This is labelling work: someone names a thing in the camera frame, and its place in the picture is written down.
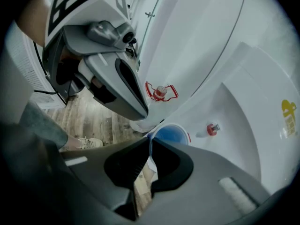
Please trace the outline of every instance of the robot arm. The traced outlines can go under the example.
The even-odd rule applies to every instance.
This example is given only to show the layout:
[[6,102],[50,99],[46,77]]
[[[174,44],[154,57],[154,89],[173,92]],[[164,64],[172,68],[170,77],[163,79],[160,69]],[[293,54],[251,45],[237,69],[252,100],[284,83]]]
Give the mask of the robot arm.
[[[107,108],[144,119],[148,108],[124,53],[134,36],[125,0],[53,0],[43,50],[47,79],[65,99],[85,86]],[[82,60],[61,62],[64,47]]]

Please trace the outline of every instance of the sneaker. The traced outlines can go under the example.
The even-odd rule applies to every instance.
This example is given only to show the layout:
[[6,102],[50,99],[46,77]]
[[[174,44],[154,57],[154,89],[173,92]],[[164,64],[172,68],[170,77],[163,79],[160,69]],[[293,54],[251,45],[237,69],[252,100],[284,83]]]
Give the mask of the sneaker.
[[103,142],[97,138],[79,138],[80,147],[79,149],[92,149],[103,147]]

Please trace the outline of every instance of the gray pants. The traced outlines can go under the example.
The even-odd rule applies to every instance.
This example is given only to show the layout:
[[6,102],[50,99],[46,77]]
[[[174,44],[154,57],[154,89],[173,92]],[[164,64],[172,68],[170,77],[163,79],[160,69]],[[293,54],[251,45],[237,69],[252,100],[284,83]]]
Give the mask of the gray pants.
[[58,149],[67,143],[67,133],[36,103],[29,102],[26,105],[19,124],[29,128],[36,135],[55,142]]

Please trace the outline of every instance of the yellow sticker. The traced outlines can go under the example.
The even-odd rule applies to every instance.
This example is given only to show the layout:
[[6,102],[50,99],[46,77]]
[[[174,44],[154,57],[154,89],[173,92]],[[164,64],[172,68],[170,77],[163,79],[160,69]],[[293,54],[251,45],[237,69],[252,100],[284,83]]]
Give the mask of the yellow sticker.
[[289,103],[288,100],[283,100],[281,104],[283,117],[285,118],[286,128],[288,129],[288,134],[292,135],[295,133],[295,110],[297,109],[295,103]]

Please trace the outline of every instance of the person's leg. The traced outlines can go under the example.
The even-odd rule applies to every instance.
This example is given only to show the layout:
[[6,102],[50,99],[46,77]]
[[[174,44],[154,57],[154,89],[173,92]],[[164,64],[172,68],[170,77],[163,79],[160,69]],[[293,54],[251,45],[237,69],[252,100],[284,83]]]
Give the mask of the person's leg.
[[37,104],[29,102],[22,114],[21,126],[29,128],[38,136],[55,142],[58,149],[76,150],[103,146],[99,139],[76,139],[69,136]]

